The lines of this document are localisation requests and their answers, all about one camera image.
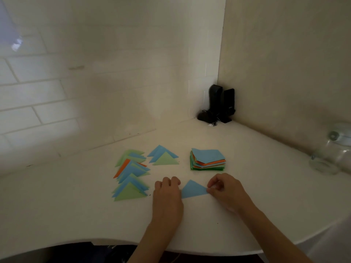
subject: forearm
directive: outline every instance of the forearm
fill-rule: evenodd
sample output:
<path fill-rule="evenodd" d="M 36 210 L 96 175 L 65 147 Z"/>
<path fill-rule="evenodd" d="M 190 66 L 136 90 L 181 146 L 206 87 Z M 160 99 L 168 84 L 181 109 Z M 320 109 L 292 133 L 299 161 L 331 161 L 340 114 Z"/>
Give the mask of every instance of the forearm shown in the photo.
<path fill-rule="evenodd" d="M 312 263 L 258 208 L 240 212 L 270 263 Z"/>
<path fill-rule="evenodd" d="M 128 263 L 157 263 L 173 237 L 172 232 L 165 232 L 151 223 L 135 249 Z"/>

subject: white table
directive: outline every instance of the white table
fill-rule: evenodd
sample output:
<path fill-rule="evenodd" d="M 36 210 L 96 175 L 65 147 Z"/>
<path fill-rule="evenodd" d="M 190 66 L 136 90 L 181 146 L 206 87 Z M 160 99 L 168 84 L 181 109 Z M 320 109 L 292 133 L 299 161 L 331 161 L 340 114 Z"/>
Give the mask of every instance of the white table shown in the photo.
<path fill-rule="evenodd" d="M 153 166 L 143 180 L 150 197 L 114 202 L 114 165 L 125 149 L 148 154 L 163 145 L 180 165 Z M 210 127 L 190 120 L 0 178 L 0 258 L 58 244 L 136 244 L 151 219 L 154 182 L 178 176 L 202 185 L 213 171 L 191 171 L 191 148 L 219 149 L 225 171 L 294 243 L 351 212 L 351 176 L 322 175 L 309 157 L 237 123 Z M 184 218 L 168 250 L 247 255 L 260 247 L 243 223 L 210 195 L 184 199 Z"/>

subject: white brick wall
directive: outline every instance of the white brick wall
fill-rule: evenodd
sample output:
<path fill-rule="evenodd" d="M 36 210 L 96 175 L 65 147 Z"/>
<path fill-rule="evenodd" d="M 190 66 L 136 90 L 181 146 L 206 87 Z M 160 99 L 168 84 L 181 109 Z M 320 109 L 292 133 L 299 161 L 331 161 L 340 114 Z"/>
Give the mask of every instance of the white brick wall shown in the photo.
<path fill-rule="evenodd" d="M 0 173 L 103 146 L 208 108 L 225 0 L 3 0 Z"/>

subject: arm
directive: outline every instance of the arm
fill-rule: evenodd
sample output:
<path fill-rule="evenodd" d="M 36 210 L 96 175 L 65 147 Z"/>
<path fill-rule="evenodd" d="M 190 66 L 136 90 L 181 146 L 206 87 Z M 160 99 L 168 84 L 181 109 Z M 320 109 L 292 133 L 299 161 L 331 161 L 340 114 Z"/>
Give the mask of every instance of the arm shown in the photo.
<path fill-rule="evenodd" d="M 229 174 L 216 174 L 207 185 L 227 209 L 235 212 L 249 228 L 270 263 L 312 263 L 286 236 L 274 226 L 245 192 L 239 180 Z"/>
<path fill-rule="evenodd" d="M 157 263 L 183 217 L 183 203 L 177 177 L 155 183 L 152 220 L 128 263 Z"/>

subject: person's left hand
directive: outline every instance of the person's left hand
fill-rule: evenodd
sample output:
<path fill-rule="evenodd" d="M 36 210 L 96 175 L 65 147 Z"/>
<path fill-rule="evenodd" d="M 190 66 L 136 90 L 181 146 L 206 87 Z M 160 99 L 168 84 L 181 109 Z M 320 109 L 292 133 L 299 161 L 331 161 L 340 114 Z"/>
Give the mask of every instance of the person's left hand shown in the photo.
<path fill-rule="evenodd" d="M 150 224 L 164 233 L 174 234 L 182 221 L 184 206 L 178 185 L 180 180 L 175 176 L 155 182 Z"/>

